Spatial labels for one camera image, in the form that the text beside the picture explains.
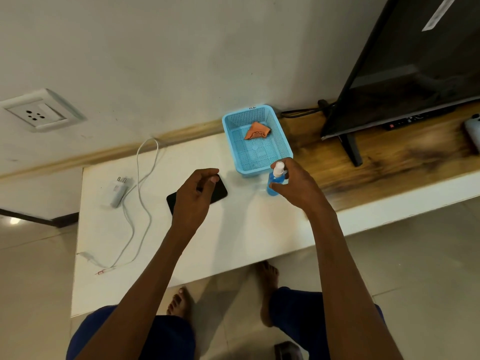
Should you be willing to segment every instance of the tv screen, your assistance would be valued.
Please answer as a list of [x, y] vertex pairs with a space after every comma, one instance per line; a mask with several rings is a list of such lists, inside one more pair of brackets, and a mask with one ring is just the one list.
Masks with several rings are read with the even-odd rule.
[[480, 0], [388, 0], [321, 136], [480, 98]]

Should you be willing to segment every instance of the sticker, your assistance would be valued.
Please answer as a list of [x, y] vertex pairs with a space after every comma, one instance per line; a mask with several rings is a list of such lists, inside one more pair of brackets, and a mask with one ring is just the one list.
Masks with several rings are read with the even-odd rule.
[[440, 19], [445, 15], [447, 10], [452, 6], [455, 0], [443, 0], [443, 2], [438, 6], [437, 11], [432, 15], [430, 20], [428, 20], [427, 25], [422, 29], [423, 32], [427, 30], [432, 30], [435, 28], [435, 25], [440, 21]]

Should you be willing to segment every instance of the orange cloth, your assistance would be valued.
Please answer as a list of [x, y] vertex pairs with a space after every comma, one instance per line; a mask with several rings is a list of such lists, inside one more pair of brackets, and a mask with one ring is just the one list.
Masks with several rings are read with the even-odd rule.
[[247, 131], [247, 135], [245, 135], [245, 140], [255, 139], [255, 138], [266, 138], [269, 132], [270, 132], [269, 127], [261, 124], [260, 122], [255, 121]]

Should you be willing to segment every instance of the blue liquid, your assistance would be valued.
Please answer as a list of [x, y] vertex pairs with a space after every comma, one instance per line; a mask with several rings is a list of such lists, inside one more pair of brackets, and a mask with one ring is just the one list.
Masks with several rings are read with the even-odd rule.
[[285, 181], [285, 174], [282, 174], [281, 176], [279, 176], [278, 178], [275, 177], [273, 175], [273, 172], [270, 172], [270, 174], [268, 175], [268, 183], [267, 183], [267, 193], [271, 196], [277, 196], [278, 193], [275, 192], [272, 188], [270, 188], [270, 183], [283, 183], [283, 181]]

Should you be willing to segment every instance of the tv stand leg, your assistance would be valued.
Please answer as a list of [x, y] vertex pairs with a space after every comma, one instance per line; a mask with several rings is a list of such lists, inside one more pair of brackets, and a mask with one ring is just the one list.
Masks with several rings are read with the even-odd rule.
[[363, 164], [362, 157], [360, 156], [359, 149], [357, 147], [357, 141], [353, 134], [341, 134], [338, 136], [342, 143], [343, 149], [345, 149], [346, 155], [350, 158], [355, 167], [360, 167]]

